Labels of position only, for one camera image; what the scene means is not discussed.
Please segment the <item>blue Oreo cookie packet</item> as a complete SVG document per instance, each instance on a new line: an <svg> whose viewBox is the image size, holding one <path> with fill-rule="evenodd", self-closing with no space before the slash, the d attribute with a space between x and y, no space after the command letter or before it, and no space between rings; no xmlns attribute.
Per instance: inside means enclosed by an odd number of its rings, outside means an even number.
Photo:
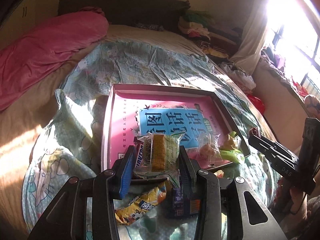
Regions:
<svg viewBox="0 0 320 240"><path fill-rule="evenodd" d="M190 199L184 192L179 170L172 171L167 186L164 215L167 219L190 218L199 214L200 200Z"/></svg>

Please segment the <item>yellow-green cake packet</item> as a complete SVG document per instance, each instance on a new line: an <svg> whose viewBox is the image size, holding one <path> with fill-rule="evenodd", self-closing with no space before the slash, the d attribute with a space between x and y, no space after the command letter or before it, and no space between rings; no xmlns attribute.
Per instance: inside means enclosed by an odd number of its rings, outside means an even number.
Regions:
<svg viewBox="0 0 320 240"><path fill-rule="evenodd" d="M140 167L134 168L139 178L156 178L172 176L172 171L178 170L178 156L183 132L175 134L151 134L137 137L144 139L143 161Z"/></svg>

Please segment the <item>yellow cartoon snack packet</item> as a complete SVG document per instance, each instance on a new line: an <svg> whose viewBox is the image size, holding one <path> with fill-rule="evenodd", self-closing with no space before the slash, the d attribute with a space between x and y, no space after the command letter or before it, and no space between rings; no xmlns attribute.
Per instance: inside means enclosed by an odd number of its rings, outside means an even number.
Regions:
<svg viewBox="0 0 320 240"><path fill-rule="evenodd" d="M162 182L150 191L133 198L126 206L116 209L115 218L119 225L131 225L141 219L166 199L167 187Z"/></svg>

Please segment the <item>brown Snickers bar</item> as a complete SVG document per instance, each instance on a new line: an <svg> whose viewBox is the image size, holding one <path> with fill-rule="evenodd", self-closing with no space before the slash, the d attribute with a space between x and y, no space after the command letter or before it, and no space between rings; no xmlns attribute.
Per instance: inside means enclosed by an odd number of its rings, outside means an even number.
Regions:
<svg viewBox="0 0 320 240"><path fill-rule="evenodd" d="M139 140L137 137L134 137L133 142L135 144L136 151L137 151L137 159L136 159L135 167L140 167L140 165L143 161L144 139Z"/></svg>

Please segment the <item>clear red candy packet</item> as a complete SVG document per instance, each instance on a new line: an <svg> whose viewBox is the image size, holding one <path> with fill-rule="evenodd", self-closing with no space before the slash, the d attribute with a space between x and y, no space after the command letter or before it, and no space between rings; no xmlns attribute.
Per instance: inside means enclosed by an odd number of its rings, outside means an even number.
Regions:
<svg viewBox="0 0 320 240"><path fill-rule="evenodd" d="M219 134L212 133L201 133L199 135L197 141L199 143L198 156L200 160L206 161L208 164L222 161L218 145L219 137Z"/></svg>

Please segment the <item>pink blue children's book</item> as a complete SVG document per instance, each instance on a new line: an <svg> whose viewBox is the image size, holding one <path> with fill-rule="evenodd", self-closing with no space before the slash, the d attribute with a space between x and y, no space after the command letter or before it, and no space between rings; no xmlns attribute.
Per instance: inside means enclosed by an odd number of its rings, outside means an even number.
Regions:
<svg viewBox="0 0 320 240"><path fill-rule="evenodd" d="M107 104L104 123L103 167L109 168L122 158L134 137L148 133L183 132L181 145L202 168L222 167L227 160L208 164L198 156L201 133L220 135L218 144L227 139L231 128L226 124L217 104L208 96L177 97L115 93Z"/></svg>

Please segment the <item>green yellow snack packet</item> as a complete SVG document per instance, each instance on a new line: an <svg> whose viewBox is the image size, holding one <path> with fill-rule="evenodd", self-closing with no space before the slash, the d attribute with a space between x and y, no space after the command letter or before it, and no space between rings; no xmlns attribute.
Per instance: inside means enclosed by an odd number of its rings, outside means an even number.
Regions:
<svg viewBox="0 0 320 240"><path fill-rule="evenodd" d="M228 133L227 139L219 146L221 158L236 164L243 164L245 156L240 150L241 142L241 138L235 131Z"/></svg>

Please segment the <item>dark cardboard box tray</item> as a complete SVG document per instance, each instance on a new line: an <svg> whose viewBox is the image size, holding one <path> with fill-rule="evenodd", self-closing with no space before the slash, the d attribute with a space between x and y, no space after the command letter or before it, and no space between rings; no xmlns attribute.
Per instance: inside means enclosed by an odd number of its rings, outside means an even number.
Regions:
<svg viewBox="0 0 320 240"><path fill-rule="evenodd" d="M202 168L217 171L232 162L201 158L205 134L222 145L228 134L242 137L227 107L214 92L156 85L113 85L105 108L101 168L111 168L135 139L151 134L183 134L181 145Z"/></svg>

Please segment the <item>red plastic bag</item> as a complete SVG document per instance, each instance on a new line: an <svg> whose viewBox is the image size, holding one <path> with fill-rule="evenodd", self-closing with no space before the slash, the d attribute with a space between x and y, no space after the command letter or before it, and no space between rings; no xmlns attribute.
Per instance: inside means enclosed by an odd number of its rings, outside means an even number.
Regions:
<svg viewBox="0 0 320 240"><path fill-rule="evenodd" d="M260 114L263 115L266 109L264 103L252 94L248 94L247 97L249 98L250 102L255 106L255 108L260 112Z"/></svg>

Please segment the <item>pink floral cloth bag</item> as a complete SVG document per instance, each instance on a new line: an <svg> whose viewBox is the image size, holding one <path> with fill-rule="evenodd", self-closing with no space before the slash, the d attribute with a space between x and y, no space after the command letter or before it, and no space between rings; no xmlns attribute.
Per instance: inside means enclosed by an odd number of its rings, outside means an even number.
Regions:
<svg viewBox="0 0 320 240"><path fill-rule="evenodd" d="M253 94L256 84L250 75L233 63L222 62L219 67L246 95Z"/></svg>

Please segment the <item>cream curtain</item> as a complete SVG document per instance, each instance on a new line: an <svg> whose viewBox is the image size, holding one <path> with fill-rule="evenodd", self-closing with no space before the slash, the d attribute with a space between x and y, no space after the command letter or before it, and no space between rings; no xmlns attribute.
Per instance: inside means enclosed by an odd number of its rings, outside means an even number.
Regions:
<svg viewBox="0 0 320 240"><path fill-rule="evenodd" d="M252 75L265 42L268 0L254 0L253 8L242 34L242 43L231 60L247 75Z"/></svg>

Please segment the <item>pink quilt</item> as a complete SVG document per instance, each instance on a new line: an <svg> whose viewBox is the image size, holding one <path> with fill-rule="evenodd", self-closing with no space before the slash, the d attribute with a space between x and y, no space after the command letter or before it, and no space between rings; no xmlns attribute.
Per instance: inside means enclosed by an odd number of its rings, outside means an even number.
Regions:
<svg viewBox="0 0 320 240"><path fill-rule="evenodd" d="M1 110L81 49L103 38L109 23L98 7L43 22L1 50Z"/></svg>

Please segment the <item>pile of folded clothes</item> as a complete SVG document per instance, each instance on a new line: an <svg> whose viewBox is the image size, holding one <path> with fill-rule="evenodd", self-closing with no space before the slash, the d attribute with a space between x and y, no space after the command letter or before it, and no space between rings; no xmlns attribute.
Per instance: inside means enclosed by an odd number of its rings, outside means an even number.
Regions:
<svg viewBox="0 0 320 240"><path fill-rule="evenodd" d="M240 48L242 29L214 20L205 11L187 10L178 20L178 29L213 60L229 60Z"/></svg>

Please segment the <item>dark headboard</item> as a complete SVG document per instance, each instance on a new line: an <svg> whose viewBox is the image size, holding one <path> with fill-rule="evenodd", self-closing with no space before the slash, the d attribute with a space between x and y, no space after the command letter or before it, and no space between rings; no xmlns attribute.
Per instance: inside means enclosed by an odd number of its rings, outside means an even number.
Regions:
<svg viewBox="0 0 320 240"><path fill-rule="evenodd" d="M85 7L100 8L108 22L135 27L156 25L178 32L180 17L190 9L189 1L180 0L60 0L58 15L80 11Z"/></svg>

